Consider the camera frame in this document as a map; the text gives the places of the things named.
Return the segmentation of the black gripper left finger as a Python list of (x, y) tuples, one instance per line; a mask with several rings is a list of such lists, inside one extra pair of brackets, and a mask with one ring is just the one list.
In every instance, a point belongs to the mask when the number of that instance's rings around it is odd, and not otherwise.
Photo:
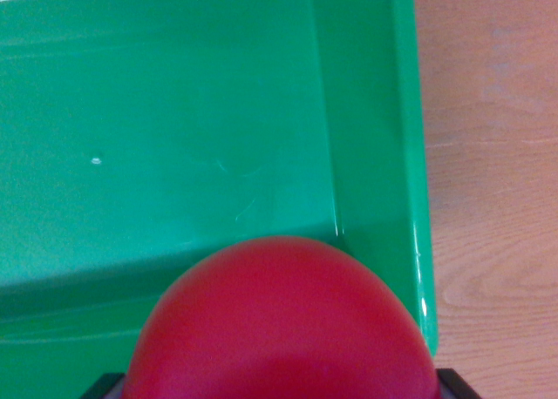
[(80, 399), (120, 399), (125, 381), (124, 373), (103, 374)]

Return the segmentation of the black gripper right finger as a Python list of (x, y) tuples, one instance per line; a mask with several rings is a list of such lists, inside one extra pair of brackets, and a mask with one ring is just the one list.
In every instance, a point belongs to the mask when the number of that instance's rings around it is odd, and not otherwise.
[(481, 399), (481, 396), (454, 370), (437, 369), (443, 399)]

